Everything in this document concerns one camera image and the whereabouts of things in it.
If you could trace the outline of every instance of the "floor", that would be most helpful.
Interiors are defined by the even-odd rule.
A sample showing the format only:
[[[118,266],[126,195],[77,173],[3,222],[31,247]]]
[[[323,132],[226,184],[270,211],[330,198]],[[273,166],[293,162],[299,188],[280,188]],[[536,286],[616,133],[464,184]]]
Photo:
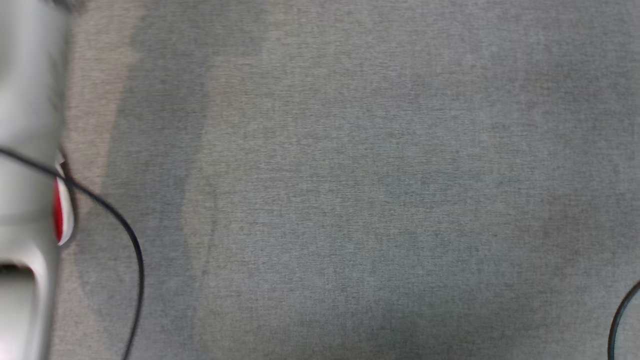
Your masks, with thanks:
[[[637,1],[93,0],[73,44],[71,167],[146,259],[131,359],[605,358]],[[119,359],[125,233],[83,199],[62,258],[51,359]]]

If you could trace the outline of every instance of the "black cord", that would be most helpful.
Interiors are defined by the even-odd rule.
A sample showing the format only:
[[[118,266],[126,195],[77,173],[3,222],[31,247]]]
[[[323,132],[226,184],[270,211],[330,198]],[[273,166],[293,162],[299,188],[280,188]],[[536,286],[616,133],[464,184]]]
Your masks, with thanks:
[[[53,168],[48,166],[39,164],[35,161],[25,158],[24,156],[17,154],[11,150],[0,148],[0,154],[4,154],[11,159],[17,160],[25,165],[29,165],[30,167],[37,169],[49,176],[57,177],[67,184],[68,188],[75,188],[80,192],[84,193],[86,196],[91,198],[91,200],[97,202],[100,206],[110,212],[113,217],[120,222],[120,225],[125,229],[127,235],[131,239],[131,244],[133,245],[133,249],[136,251],[136,259],[138,260],[138,300],[136,303],[136,311],[133,317],[133,324],[131,324],[131,332],[129,333],[129,340],[127,341],[127,346],[125,347],[124,354],[122,356],[123,360],[127,360],[129,358],[129,354],[131,353],[131,345],[133,344],[133,339],[136,336],[136,331],[138,330],[138,324],[140,322],[140,313],[142,310],[142,300],[145,294],[145,264],[142,259],[142,249],[140,248],[140,242],[138,241],[138,237],[136,233],[131,228],[131,225],[127,222],[127,220],[120,214],[118,210],[116,210],[113,205],[104,200],[102,197],[96,195],[91,190],[87,189],[85,186],[77,183],[70,176],[64,177],[55,171]]]
[[[607,359],[614,360],[614,350],[616,347],[616,333],[618,333],[618,326],[620,325],[620,320],[622,319],[622,314],[625,312],[627,306],[631,303],[631,300],[634,299],[635,295],[640,291],[640,281],[638,281],[631,290],[627,292],[620,305],[618,305],[618,310],[616,310],[616,314],[613,316],[613,321],[611,322],[611,328],[609,329],[609,341],[607,342]]]

